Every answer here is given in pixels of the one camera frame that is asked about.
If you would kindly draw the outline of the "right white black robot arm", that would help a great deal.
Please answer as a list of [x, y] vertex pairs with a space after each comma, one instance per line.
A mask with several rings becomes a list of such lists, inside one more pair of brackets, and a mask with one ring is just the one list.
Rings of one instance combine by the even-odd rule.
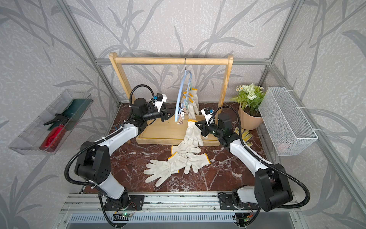
[[[218, 124], [214, 121], [197, 121], [195, 126], [202, 136], [214, 135], [220, 144], [235, 155], [251, 171], [255, 178], [254, 186], [236, 190], [237, 198], [243, 203], [257, 204], [269, 212], [276, 208], [296, 209], [305, 206], [311, 198], [308, 188], [297, 178], [286, 173], [281, 164], [272, 164], [248, 147], [240, 134], [232, 128], [232, 119], [226, 114], [219, 114]], [[293, 194], [289, 180], [300, 186], [305, 198], [296, 204], [290, 204]]]

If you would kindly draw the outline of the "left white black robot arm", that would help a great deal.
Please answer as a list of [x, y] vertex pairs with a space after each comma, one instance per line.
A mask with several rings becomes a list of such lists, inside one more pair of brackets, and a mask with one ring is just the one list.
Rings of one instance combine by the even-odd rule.
[[80, 151], [67, 163], [64, 170], [65, 179], [75, 185], [92, 186], [102, 196], [119, 200], [127, 195], [111, 172], [111, 155], [129, 140], [140, 135], [148, 126], [149, 120], [169, 120], [175, 113], [167, 108], [165, 102], [147, 102], [136, 99], [131, 105], [128, 119], [116, 131], [96, 141], [86, 141]]

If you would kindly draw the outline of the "clear plastic wall tray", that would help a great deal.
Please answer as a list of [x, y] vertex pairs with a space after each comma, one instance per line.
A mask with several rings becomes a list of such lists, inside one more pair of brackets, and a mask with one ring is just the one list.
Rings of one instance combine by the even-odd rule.
[[21, 155], [54, 155], [92, 103], [91, 93], [64, 90], [9, 149]]

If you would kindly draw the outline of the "potted white flower plant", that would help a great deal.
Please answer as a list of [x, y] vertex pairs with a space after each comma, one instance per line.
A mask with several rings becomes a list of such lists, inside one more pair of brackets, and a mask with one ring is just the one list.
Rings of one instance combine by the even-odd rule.
[[232, 101], [239, 104], [238, 113], [241, 128], [246, 130], [256, 129], [263, 122], [259, 107], [265, 97], [264, 88], [252, 83], [250, 85], [240, 85], [235, 90], [237, 95], [232, 98]]

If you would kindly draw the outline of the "white glove under pile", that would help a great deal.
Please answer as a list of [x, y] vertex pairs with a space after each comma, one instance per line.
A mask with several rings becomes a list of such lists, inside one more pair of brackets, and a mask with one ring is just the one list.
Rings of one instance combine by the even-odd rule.
[[187, 164], [185, 166], [184, 174], [188, 174], [190, 168], [194, 173], [198, 173], [198, 170], [204, 166], [211, 164], [207, 154], [195, 155], [192, 153], [183, 154], [183, 157], [187, 158]]

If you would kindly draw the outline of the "aluminium front rail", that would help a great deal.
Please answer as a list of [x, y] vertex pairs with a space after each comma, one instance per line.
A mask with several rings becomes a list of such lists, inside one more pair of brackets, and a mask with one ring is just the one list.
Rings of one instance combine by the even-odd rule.
[[[130, 210], [131, 213], [198, 213], [222, 212], [217, 192], [142, 192], [132, 195], [143, 195], [141, 210]], [[98, 195], [70, 194], [60, 213], [102, 213]]]

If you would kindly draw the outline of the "red spray bottle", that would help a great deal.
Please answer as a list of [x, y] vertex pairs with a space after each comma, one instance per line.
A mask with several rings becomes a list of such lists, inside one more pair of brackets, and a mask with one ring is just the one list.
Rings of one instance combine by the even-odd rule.
[[54, 124], [59, 121], [60, 121], [60, 124], [57, 127], [54, 127], [50, 131], [50, 133], [48, 134], [46, 139], [43, 141], [43, 143], [39, 147], [40, 150], [44, 150], [47, 152], [54, 152], [57, 149], [58, 145], [60, 144], [61, 140], [63, 139], [63, 137], [65, 136], [65, 134], [67, 132], [65, 129], [65, 125], [68, 123], [69, 118], [62, 114], [55, 114], [54, 119], [43, 124], [44, 126], [47, 126], [47, 125]]

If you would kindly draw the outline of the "yellow patterned glove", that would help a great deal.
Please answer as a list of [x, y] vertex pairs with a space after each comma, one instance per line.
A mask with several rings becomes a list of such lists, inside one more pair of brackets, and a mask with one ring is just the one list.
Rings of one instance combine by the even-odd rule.
[[242, 136], [243, 141], [247, 144], [248, 147], [251, 147], [253, 145], [253, 143], [250, 142], [253, 135], [250, 133], [249, 130], [242, 129], [242, 135], [241, 136]]

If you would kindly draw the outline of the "white glove far left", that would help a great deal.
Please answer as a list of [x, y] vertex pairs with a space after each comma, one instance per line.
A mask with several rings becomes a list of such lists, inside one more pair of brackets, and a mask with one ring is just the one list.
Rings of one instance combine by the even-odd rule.
[[180, 156], [177, 152], [170, 156], [166, 161], [150, 160], [150, 163], [146, 165], [148, 169], [144, 171], [144, 174], [150, 175], [145, 182], [149, 183], [156, 179], [159, 179], [155, 186], [162, 185], [172, 174], [179, 173], [180, 169], [185, 168], [188, 159]]

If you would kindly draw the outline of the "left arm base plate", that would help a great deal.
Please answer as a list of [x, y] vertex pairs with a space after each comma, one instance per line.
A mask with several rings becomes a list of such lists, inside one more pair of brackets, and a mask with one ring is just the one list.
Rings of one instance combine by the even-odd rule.
[[106, 211], [131, 210], [141, 211], [144, 205], [144, 195], [123, 195], [120, 199], [106, 198], [104, 209]]

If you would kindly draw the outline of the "white glove clipped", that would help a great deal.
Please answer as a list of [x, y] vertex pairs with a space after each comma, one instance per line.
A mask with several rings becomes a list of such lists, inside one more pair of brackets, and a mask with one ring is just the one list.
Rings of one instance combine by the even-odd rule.
[[195, 120], [195, 112], [194, 112], [194, 108], [193, 108], [193, 103], [189, 103], [187, 105], [187, 113], [188, 113], [188, 118], [191, 120]]
[[199, 100], [198, 100], [198, 95], [197, 95], [197, 89], [196, 88], [192, 88], [191, 89], [191, 95], [192, 95], [192, 99], [194, 101], [194, 110], [196, 112], [196, 114], [199, 114]]

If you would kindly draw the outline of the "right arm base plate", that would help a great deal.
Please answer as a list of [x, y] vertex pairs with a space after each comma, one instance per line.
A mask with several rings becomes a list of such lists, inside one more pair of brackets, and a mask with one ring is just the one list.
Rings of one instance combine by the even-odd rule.
[[258, 210], [259, 206], [253, 203], [243, 203], [237, 195], [219, 192], [217, 194], [219, 199], [220, 210]]

